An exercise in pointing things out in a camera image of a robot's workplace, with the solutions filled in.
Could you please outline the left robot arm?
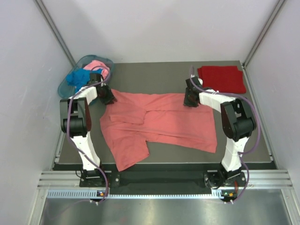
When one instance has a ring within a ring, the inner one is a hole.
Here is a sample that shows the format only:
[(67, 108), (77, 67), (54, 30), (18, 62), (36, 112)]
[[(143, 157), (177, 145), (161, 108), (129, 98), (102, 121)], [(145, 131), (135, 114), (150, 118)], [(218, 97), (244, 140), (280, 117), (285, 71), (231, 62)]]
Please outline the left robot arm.
[(92, 139), (92, 119), (89, 105), (97, 98), (104, 104), (116, 101), (107, 82), (111, 73), (103, 77), (96, 71), (90, 71), (90, 80), (74, 95), (60, 101), (60, 125), (69, 143), (78, 151), (82, 160), (82, 187), (108, 186), (107, 176), (101, 168), (101, 160), (97, 155)]

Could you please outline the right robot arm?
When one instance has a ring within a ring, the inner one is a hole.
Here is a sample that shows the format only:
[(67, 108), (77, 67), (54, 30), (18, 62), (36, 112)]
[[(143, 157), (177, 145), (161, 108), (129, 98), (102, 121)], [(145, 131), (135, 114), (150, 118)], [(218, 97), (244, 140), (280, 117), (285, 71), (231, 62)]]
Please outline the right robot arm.
[(186, 80), (184, 105), (208, 106), (221, 114), (222, 129), (226, 136), (225, 154), (216, 174), (207, 175), (207, 186), (217, 189), (231, 185), (241, 174), (241, 159), (244, 148), (256, 129), (256, 118), (248, 99), (213, 89), (204, 88), (200, 79), (190, 77)]

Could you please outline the salmon pink t-shirt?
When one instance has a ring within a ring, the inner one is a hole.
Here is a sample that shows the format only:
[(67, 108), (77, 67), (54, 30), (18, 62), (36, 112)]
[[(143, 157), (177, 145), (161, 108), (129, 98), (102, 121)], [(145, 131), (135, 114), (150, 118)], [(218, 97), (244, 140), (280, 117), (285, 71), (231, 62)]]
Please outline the salmon pink t-shirt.
[(142, 94), (112, 90), (117, 101), (106, 107), (100, 127), (118, 171), (149, 156), (147, 142), (167, 143), (215, 153), (213, 110), (184, 106), (183, 93)]

